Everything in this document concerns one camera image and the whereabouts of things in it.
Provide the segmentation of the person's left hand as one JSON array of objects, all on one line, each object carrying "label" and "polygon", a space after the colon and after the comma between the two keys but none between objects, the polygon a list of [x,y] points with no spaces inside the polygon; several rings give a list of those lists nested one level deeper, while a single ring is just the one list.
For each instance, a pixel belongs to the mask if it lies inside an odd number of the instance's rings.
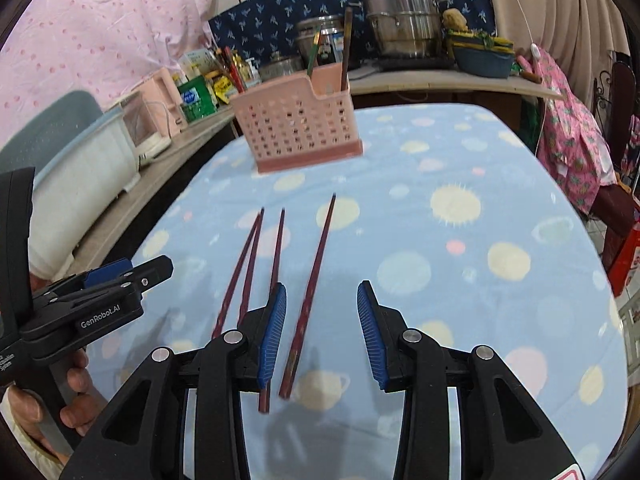
[{"label": "person's left hand", "polygon": [[62,463],[87,434],[107,400],[88,371],[89,358],[78,350],[52,367],[37,367],[6,390],[8,413],[38,448]]}]

